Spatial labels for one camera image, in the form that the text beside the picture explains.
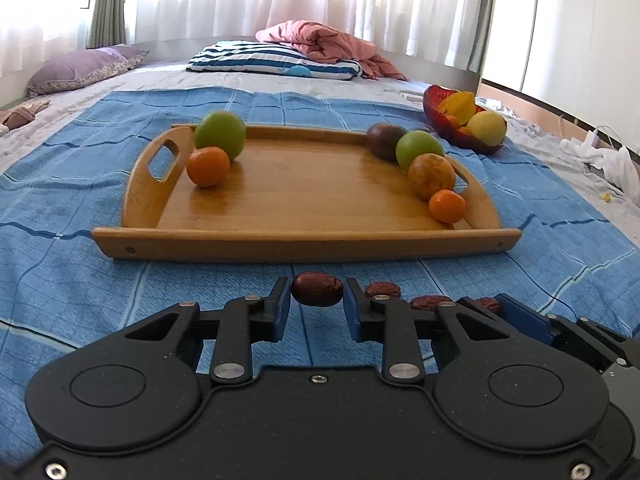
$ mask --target small orange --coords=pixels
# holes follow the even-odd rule
[[[215,146],[194,150],[187,160],[187,175],[200,187],[220,184],[227,178],[230,168],[228,155]]]
[[[447,115],[445,117],[447,118],[447,121],[451,123],[451,126],[453,126],[455,130],[457,130],[460,127],[460,121],[455,115]]]
[[[455,191],[441,189],[429,200],[429,213],[445,224],[455,224],[465,216],[466,202]]]

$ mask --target purple pillow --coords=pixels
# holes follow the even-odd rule
[[[27,84],[27,97],[78,90],[124,74],[148,54],[129,46],[74,50],[44,63]]]

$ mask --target pillow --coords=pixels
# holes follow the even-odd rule
[[[146,54],[128,46],[105,46],[54,56],[30,79],[25,94],[36,97],[84,88],[135,68]]]
[[[312,61],[290,46],[253,41],[219,41],[191,58],[192,72],[261,72],[268,74],[352,79],[362,74],[357,61],[335,64]]]

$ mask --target bed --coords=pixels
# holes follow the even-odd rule
[[[361,284],[390,280],[407,299],[506,292],[542,314],[587,316],[638,335],[637,208],[559,156],[550,136],[513,114],[511,140],[494,158],[445,144],[485,186],[503,224],[523,230],[509,253],[318,265],[105,258],[90,230],[117,224],[128,171],[169,124],[193,122],[220,108],[249,122],[354,131],[379,120],[408,128],[424,124],[420,103],[407,99],[424,91],[420,82],[184,69],[181,63],[153,64],[55,95],[36,121],[0,139],[0,462],[16,465],[38,446],[22,396],[30,377],[51,360],[177,301],[221,308],[231,298],[265,295],[278,276],[303,270],[355,277]],[[611,208],[600,203],[605,190],[612,193]],[[204,368],[211,349],[203,352]],[[422,351],[433,370],[427,343]],[[380,345],[351,341],[341,304],[309,308],[293,301],[283,341],[254,345],[255,371],[265,364],[379,365]]]

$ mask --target blue cloth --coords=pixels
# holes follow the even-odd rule
[[[52,359],[180,300],[221,308],[265,295],[278,276],[322,270],[362,286],[390,280],[405,298],[500,292],[544,314],[587,316],[626,335],[640,326],[640,253],[534,156],[512,142],[491,158],[443,145],[491,195],[505,227],[523,235],[502,254],[341,264],[212,265],[118,262],[91,239],[117,225],[124,186],[150,139],[173,123],[226,109],[248,123],[364,131],[378,121],[423,125],[408,106],[227,88],[112,92],[0,178],[0,460],[15,465],[38,440],[23,405],[30,377]],[[158,156],[162,174],[169,157]],[[433,368],[428,343],[423,344]],[[207,370],[211,345],[201,361]],[[263,364],[378,364],[377,343],[350,339],[342,305],[292,300],[283,341],[254,345]]]
[[[284,44],[255,41],[219,41],[193,56],[187,70],[261,72],[341,80],[362,75],[362,67],[353,59],[322,63],[313,61],[295,48]]]

